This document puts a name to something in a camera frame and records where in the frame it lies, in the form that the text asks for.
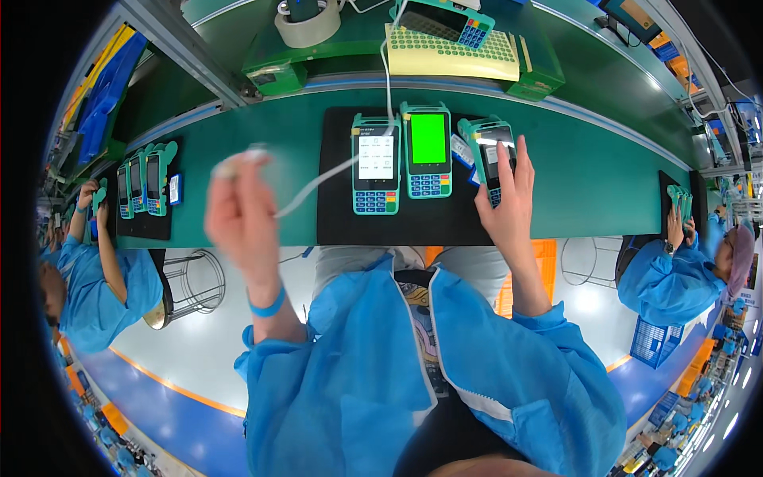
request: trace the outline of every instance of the hair net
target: hair net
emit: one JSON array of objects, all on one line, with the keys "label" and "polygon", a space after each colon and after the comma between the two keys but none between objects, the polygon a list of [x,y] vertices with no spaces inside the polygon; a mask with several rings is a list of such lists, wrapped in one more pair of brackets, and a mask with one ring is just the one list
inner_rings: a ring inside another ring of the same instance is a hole
[{"label": "hair net", "polygon": [[731,265],[731,276],[727,292],[729,297],[734,298],[745,284],[747,275],[752,266],[752,251],[755,248],[755,236],[747,227],[736,228],[736,244],[734,245],[734,257]]}]

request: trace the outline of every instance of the jeans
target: jeans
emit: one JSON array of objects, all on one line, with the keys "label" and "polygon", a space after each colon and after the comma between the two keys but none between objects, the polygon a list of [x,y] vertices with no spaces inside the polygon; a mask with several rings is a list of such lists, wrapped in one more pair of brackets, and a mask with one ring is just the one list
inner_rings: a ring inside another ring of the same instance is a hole
[{"label": "jeans", "polygon": [[[394,248],[352,245],[321,247],[315,265],[313,299],[337,276],[345,272],[361,272]],[[442,263],[449,272],[461,277],[491,305],[509,273],[509,266],[496,247],[445,247],[433,261],[433,265],[437,263]],[[419,268],[405,263],[400,251],[395,253],[393,267],[395,271]]]}]

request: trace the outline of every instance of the hand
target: hand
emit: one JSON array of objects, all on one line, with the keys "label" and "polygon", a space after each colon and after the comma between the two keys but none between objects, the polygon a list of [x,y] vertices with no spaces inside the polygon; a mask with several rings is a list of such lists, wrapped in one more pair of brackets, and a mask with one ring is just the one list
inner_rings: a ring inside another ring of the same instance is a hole
[{"label": "hand", "polygon": [[689,221],[684,224],[684,228],[686,229],[686,244],[691,247],[697,239],[697,229],[694,226],[694,217],[690,218]]},{"label": "hand", "polygon": [[90,202],[93,200],[93,192],[97,191],[100,187],[101,186],[98,184],[98,181],[95,179],[90,179],[89,181],[82,184],[82,187],[79,188],[79,200],[77,201],[77,207],[85,208],[90,205]]},{"label": "hand", "polygon": [[684,229],[681,226],[681,206],[678,209],[670,207],[668,214],[668,242],[673,244],[673,248],[678,250],[678,246],[684,241]]},{"label": "hand", "polygon": [[103,229],[106,229],[106,224],[108,223],[108,204],[106,201],[101,202],[98,205],[98,211],[95,215],[95,225],[98,228],[103,227]]},{"label": "hand", "polygon": [[241,271],[250,302],[260,308],[281,290],[275,202],[260,177],[269,159],[263,150],[248,150],[215,166],[204,216],[209,240]]},{"label": "hand", "polygon": [[480,222],[512,271],[518,265],[529,262],[532,262],[532,267],[536,267],[533,245],[530,242],[535,169],[527,155],[524,136],[517,138],[517,167],[514,174],[511,173],[508,151],[500,142],[497,152],[501,203],[492,208],[488,199],[488,188],[485,184],[480,184],[475,197]]}]

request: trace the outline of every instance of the wristwatch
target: wristwatch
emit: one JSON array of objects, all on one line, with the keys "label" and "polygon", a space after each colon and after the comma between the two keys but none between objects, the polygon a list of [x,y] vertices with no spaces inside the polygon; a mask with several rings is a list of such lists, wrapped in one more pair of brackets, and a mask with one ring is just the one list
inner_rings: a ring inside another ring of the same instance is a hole
[{"label": "wristwatch", "polygon": [[673,256],[673,254],[675,253],[675,247],[673,247],[673,244],[668,242],[667,240],[665,241],[665,247],[663,248],[663,250],[669,256]]}]

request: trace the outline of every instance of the orange floor stripe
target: orange floor stripe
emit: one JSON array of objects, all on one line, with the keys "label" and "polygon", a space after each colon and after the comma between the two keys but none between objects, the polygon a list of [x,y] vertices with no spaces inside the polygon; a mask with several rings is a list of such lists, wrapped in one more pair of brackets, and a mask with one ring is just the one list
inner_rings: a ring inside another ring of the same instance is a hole
[{"label": "orange floor stripe", "polygon": [[613,369],[617,369],[617,368],[621,367],[623,364],[629,362],[631,358],[633,358],[633,356],[631,356],[629,354],[626,354],[622,358],[618,359],[614,363],[612,363],[609,366],[607,366],[607,372],[612,371]]},{"label": "orange floor stripe", "polygon": [[227,412],[229,414],[233,414],[234,416],[238,417],[244,417],[246,416],[246,411],[242,411],[240,409],[232,408],[230,406],[226,406],[225,404],[220,404],[219,402],[212,401],[210,399],[206,399],[198,394],[195,394],[193,392],[190,392],[188,389],[183,389],[177,385],[172,384],[170,381],[167,381],[164,378],[160,378],[159,376],[153,374],[151,371],[149,371],[146,368],[143,368],[138,363],[134,362],[132,359],[128,358],[124,354],[117,351],[114,347],[110,346],[108,349],[114,352],[115,355],[119,356],[120,358],[127,361],[131,366],[133,366],[138,371],[142,372],[143,374],[149,376],[154,381],[162,383],[164,386],[172,389],[173,391],[177,391],[180,394],[184,395],[186,398],[191,398],[196,401],[201,402],[202,404],[206,404],[207,406],[210,406],[211,408],[218,409],[219,411]]}]

